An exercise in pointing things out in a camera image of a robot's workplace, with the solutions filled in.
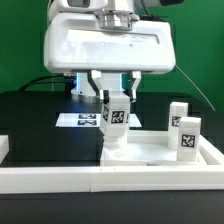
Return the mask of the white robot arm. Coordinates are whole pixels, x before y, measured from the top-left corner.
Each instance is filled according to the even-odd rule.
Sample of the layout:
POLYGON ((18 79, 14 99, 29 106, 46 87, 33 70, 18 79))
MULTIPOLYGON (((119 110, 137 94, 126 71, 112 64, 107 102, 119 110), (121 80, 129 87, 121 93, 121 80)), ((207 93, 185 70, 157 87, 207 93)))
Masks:
POLYGON ((141 75, 164 74, 175 64, 170 25, 139 8, 164 7, 184 0, 49 0, 44 39, 48 71, 75 78, 76 100, 107 102, 122 89, 132 99, 141 75))

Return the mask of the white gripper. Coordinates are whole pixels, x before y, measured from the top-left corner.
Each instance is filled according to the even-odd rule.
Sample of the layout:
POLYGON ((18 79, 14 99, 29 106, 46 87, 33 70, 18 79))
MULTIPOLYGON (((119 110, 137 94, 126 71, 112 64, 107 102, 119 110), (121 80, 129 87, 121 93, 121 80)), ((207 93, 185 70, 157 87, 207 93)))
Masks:
POLYGON ((142 72, 163 74, 175 64, 167 22, 145 21, 135 12, 139 0, 50 0, 44 65, 52 73, 88 71, 97 101, 109 90, 101 71, 128 73, 125 94, 134 103, 142 72))

